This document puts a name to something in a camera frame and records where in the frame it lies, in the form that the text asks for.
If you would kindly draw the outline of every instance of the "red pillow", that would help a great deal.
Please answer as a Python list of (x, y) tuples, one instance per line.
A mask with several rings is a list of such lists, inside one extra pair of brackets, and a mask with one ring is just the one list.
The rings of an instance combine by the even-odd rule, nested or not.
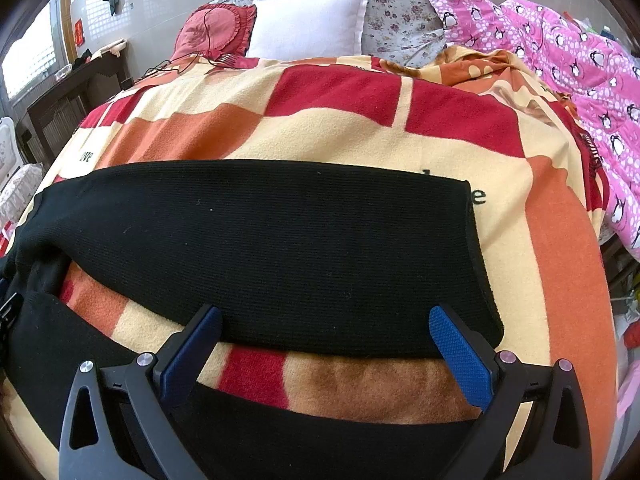
[(178, 32), (171, 60), (194, 53), (213, 58), (218, 54), (216, 51), (244, 56), (256, 12), (255, 6), (233, 4), (207, 4), (197, 8)]

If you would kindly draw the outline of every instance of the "window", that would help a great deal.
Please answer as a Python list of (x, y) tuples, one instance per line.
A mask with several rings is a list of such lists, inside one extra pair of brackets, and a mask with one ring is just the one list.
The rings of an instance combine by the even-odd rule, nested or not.
[(51, 36), (49, 4), (42, 9), (20, 40), (14, 41), (2, 62), (9, 99), (56, 62)]

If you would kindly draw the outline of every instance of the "penguin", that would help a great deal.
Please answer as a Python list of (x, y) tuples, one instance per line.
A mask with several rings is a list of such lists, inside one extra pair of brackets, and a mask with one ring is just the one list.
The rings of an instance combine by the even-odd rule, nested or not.
[(444, 24), (445, 27), (453, 27), (454, 25), (458, 24), (458, 20), (456, 19), (455, 14), (447, 11), (444, 13), (442, 17), (442, 23)]
[(637, 249), (638, 247), (640, 247), (640, 227), (638, 228), (638, 232), (636, 233), (634, 241), (631, 243), (632, 249)]
[(640, 120), (640, 108), (638, 108), (635, 104), (630, 104), (626, 107), (626, 114), (629, 116), (633, 122), (637, 123)]
[(616, 206), (613, 208), (611, 214), (611, 222), (617, 224), (622, 220), (622, 215), (625, 213), (625, 200), (620, 200), (616, 195)]
[(578, 77), (580, 75), (580, 68), (578, 67), (578, 60), (575, 59), (574, 62), (571, 63), (570, 67), (571, 67), (571, 73), (575, 77)]
[(476, 44), (477, 40), (478, 40), (478, 38), (474, 38), (473, 36), (469, 36), (469, 39), (465, 41), (465, 46), (468, 46), (469, 48), (471, 48), (472, 46), (474, 46)]
[(609, 137), (611, 141), (611, 149), (616, 156), (622, 155), (623, 150), (625, 149), (625, 145), (622, 143), (622, 139), (620, 139), (619, 135), (612, 135)]
[(605, 113), (604, 115), (599, 115), (598, 117), (602, 121), (602, 126), (606, 130), (610, 130), (611, 129), (611, 118), (609, 117), (609, 112)]
[(602, 68), (604, 66), (604, 54), (601, 53), (598, 50), (593, 50), (589, 56), (591, 57), (591, 60), (593, 61), (593, 63), (597, 66)]

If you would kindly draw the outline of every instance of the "silver screw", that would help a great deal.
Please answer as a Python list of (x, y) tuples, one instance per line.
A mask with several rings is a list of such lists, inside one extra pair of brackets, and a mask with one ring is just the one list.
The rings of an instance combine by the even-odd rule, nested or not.
[(574, 366), (571, 364), (571, 361), (568, 361), (567, 359), (560, 359), (558, 361), (558, 366), (565, 372), (570, 372), (572, 368), (574, 368)]
[(147, 366), (153, 360), (154, 360), (153, 354), (150, 354), (149, 352), (145, 352), (138, 356), (138, 358), (136, 359), (136, 362), (138, 363), (138, 366)]
[(94, 369), (94, 363), (91, 361), (85, 361), (80, 365), (80, 371), (85, 374)]
[(498, 355), (500, 356), (500, 361), (507, 363), (508, 365), (516, 362), (516, 354), (509, 350), (503, 350)]

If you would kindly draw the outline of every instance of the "black knit fabric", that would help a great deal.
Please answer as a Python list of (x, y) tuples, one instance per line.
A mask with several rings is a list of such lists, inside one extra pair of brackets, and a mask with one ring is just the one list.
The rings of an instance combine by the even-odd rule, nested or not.
[(0, 263), (11, 290), (57, 294), (73, 260), (223, 340), (343, 356), (432, 357), (430, 308), (502, 338), (467, 182), (311, 162), (127, 164), (39, 194)]

